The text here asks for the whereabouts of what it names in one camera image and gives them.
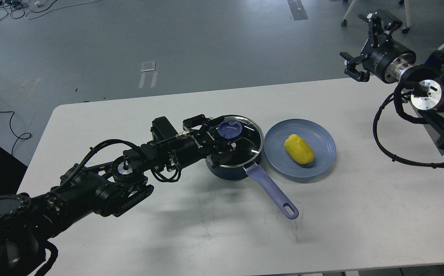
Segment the saucepan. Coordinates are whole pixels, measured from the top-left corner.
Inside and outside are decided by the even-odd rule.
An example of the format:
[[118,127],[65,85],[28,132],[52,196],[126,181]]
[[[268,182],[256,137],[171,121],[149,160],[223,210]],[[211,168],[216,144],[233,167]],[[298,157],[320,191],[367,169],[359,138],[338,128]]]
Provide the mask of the saucepan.
[[264,135],[253,120],[240,115],[226,115],[224,122],[217,126],[217,131],[212,133],[221,138],[235,140],[235,152],[229,161],[213,168],[210,157],[206,159],[208,169],[215,176],[230,181],[239,181],[250,176],[261,185],[287,218],[293,220],[299,216],[299,210],[292,201],[259,166]]

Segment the concrete floor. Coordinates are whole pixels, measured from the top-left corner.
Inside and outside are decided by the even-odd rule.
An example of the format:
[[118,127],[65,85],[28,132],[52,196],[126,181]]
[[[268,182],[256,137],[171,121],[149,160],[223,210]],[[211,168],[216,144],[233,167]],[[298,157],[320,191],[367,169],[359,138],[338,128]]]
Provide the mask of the concrete floor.
[[[0,110],[15,110],[15,131],[33,134],[18,142],[15,156],[29,164],[58,105],[342,78],[339,52],[358,54],[367,37],[357,14],[383,8],[405,21],[396,0],[359,2],[346,28],[340,23],[350,3],[302,3],[308,20],[294,21],[285,0],[102,0],[34,20],[4,19]],[[444,0],[411,0],[411,6],[411,31],[395,39],[420,63],[444,42]],[[156,61],[157,80],[148,73],[139,88],[147,61]],[[10,152],[15,138],[8,119],[0,114],[0,146]],[[181,129],[181,122],[173,124]]]

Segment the chair leg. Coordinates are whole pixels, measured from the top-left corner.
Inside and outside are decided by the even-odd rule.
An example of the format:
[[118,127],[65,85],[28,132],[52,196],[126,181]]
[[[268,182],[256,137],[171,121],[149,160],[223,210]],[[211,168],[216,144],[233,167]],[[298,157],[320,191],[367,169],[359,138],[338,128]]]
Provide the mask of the chair leg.
[[401,33],[407,34],[409,29],[411,28],[411,6],[409,3],[410,0],[404,0],[405,10],[406,10],[406,28],[404,28]]
[[355,5],[357,5],[357,2],[358,0],[353,0],[352,3],[350,4],[350,7],[348,8],[348,10],[345,13],[345,16],[343,17],[343,22],[341,23],[341,26],[347,25],[347,19],[352,13],[352,10],[355,8]]

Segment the purple pan handle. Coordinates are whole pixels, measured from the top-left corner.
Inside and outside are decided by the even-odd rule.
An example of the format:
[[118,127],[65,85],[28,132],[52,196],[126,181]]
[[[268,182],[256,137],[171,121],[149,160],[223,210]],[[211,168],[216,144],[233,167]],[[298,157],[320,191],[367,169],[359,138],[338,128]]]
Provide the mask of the purple pan handle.
[[280,211],[289,218],[294,220],[299,216],[299,210],[295,207],[294,203],[288,199],[288,197],[280,190],[276,183],[269,177],[261,166],[251,166],[246,174],[252,179],[256,180],[266,193],[273,199],[273,202],[280,208]]

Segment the handle hole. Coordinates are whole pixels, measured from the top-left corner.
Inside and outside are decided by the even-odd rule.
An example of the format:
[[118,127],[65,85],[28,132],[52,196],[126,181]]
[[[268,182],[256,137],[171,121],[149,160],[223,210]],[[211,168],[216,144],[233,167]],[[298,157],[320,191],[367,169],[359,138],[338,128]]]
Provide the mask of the handle hole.
[[294,209],[290,206],[290,204],[285,203],[285,204],[283,205],[283,208],[285,209],[285,211],[287,211],[287,213],[288,213],[289,215],[293,215],[293,214],[295,214],[295,211],[294,211]]

